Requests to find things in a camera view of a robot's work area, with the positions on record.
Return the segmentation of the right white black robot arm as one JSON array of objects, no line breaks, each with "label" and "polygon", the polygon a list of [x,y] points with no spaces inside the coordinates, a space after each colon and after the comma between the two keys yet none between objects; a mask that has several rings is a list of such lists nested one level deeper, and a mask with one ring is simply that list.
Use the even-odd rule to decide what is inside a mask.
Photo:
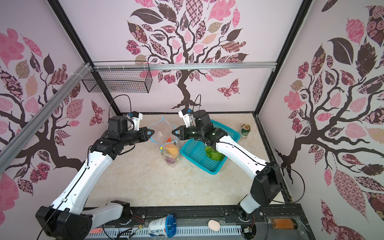
[{"label": "right white black robot arm", "polygon": [[260,207],[268,207],[283,189],[280,167],[251,154],[236,143],[225,130],[212,123],[204,110],[193,112],[186,108],[179,111],[184,125],[177,127],[172,134],[179,140],[196,140],[225,155],[239,166],[253,181],[250,193],[237,205],[237,214],[246,221]]}]

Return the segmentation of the teal plastic basket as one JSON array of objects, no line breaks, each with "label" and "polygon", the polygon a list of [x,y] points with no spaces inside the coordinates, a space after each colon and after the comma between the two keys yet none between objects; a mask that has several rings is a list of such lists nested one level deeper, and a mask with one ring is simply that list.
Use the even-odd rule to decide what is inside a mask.
[{"label": "teal plastic basket", "polygon": [[216,149],[222,137],[229,137],[236,143],[241,136],[233,129],[214,120],[195,118],[194,126],[180,126],[173,134],[181,141],[186,141],[181,154],[203,171],[215,175],[219,172],[227,157]]}]

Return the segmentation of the white blue yogurt cup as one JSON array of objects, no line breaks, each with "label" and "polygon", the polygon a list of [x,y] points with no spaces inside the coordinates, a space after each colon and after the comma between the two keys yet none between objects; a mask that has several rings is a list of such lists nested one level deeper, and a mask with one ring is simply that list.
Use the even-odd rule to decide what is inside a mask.
[{"label": "white blue yogurt cup", "polygon": [[173,214],[168,214],[166,217],[151,221],[148,232],[152,237],[173,238],[177,233],[176,217]]}]

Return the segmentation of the brown amber bottle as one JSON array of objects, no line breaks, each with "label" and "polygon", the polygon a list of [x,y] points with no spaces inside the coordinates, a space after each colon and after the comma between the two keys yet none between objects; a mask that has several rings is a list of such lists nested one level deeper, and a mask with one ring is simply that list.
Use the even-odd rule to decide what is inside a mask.
[{"label": "brown amber bottle", "polygon": [[274,230],[296,230],[298,224],[294,219],[271,219],[271,224]]}]

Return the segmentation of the clear blue zip top bag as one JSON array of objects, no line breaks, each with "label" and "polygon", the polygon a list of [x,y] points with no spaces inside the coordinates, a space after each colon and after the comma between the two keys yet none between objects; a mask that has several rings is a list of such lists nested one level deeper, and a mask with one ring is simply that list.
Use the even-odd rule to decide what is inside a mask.
[{"label": "clear blue zip top bag", "polygon": [[[171,141],[170,143],[171,143],[171,144],[174,143],[176,146],[179,147],[179,155],[176,157],[176,158],[178,158],[178,160],[179,160],[179,158],[180,158],[180,156],[181,156],[180,141],[179,141],[179,139],[178,139],[176,136],[174,136],[174,135],[172,134],[172,131],[173,131],[174,129],[176,129],[176,126],[173,125],[173,124],[171,124],[171,123],[169,123],[169,122],[165,119],[165,117],[162,117],[161,120],[159,120],[159,121],[157,121],[157,122],[151,124],[151,125],[150,125],[150,129],[155,131],[154,135],[151,137],[151,141],[152,141],[153,143],[155,143],[155,144],[158,145],[158,149],[159,149],[159,151],[160,151],[160,153],[161,153],[162,159],[166,162],[165,158],[166,158],[166,157],[171,157],[171,156],[167,153],[167,151],[165,150],[165,148],[164,148],[165,145],[169,144],[169,143],[166,143],[166,141],[168,140],[168,138],[171,138],[172,141]],[[166,162],[166,164],[167,164],[169,167],[173,167],[176,163],[171,164],[171,165],[168,165],[167,162]]]}]

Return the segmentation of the purple toy onion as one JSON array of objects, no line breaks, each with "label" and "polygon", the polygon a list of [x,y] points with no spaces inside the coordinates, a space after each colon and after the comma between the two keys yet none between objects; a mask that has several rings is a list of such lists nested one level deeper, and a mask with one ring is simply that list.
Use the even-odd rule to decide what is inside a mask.
[{"label": "purple toy onion", "polygon": [[166,162],[168,165],[174,164],[177,162],[178,158],[173,158],[173,157],[166,157],[165,158]]}]

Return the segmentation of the green drink can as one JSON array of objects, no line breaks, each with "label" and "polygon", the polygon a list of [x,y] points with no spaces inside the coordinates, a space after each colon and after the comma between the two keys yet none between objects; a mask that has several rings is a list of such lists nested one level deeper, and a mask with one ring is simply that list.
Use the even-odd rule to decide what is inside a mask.
[{"label": "green drink can", "polygon": [[251,127],[248,124],[243,124],[241,126],[241,138],[244,140],[248,137],[249,133],[251,131]]}]

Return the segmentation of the pink egg shaped toy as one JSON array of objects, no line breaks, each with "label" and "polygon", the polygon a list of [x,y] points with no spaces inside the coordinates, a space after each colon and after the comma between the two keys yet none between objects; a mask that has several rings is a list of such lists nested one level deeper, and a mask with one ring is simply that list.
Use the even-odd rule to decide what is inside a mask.
[{"label": "pink egg shaped toy", "polygon": [[220,223],[215,220],[209,220],[208,227],[214,232],[218,232],[221,229]]}]

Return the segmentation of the green toy lettuce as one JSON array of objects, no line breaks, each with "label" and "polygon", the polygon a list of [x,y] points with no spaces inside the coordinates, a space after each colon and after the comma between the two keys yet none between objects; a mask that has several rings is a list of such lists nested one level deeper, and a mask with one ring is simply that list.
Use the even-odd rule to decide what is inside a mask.
[{"label": "green toy lettuce", "polygon": [[213,161],[222,161],[226,156],[214,150],[212,147],[205,147],[206,156]]}]

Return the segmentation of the red plastic spatula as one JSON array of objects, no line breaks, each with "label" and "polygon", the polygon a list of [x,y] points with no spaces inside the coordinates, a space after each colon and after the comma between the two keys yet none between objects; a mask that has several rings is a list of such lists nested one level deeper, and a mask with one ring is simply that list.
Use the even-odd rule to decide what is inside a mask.
[{"label": "red plastic spatula", "polygon": [[100,233],[103,233],[103,229],[102,228],[96,228],[96,229],[91,230],[89,235],[91,235],[91,234],[100,234]]}]

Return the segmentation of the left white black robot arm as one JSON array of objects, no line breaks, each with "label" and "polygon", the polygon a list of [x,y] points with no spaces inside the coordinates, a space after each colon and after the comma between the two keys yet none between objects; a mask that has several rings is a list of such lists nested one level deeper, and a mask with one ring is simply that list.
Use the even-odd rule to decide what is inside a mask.
[{"label": "left white black robot arm", "polygon": [[129,222],[132,211],[127,202],[115,200],[88,211],[84,207],[103,172],[124,154],[124,147],[145,143],[154,133],[146,127],[121,133],[106,131],[89,148],[83,166],[60,196],[37,211],[41,232],[57,240],[83,240],[91,230],[108,222]]}]

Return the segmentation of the yellow brown toy potato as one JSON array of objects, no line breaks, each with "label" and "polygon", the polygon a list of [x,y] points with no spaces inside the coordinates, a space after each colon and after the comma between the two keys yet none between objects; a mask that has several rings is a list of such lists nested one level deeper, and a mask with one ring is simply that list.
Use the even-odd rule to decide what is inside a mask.
[{"label": "yellow brown toy potato", "polygon": [[179,155],[179,147],[176,146],[174,143],[169,143],[164,146],[167,153],[172,157],[176,158]]}]

